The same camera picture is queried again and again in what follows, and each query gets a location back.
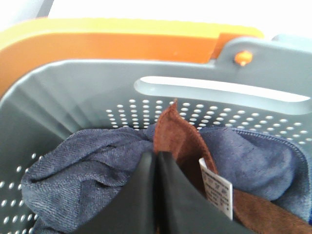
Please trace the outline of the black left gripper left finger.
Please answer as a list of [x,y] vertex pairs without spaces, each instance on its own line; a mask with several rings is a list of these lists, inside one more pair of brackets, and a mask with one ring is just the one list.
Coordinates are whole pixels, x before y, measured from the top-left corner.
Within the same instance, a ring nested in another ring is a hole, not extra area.
[[116,197],[75,234],[154,234],[156,156],[144,152],[135,171]]

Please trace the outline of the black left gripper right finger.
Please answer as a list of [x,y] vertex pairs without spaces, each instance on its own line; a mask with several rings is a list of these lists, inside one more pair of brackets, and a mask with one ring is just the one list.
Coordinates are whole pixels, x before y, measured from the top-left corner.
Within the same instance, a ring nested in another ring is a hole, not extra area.
[[169,152],[157,155],[161,234],[251,234],[207,201]]

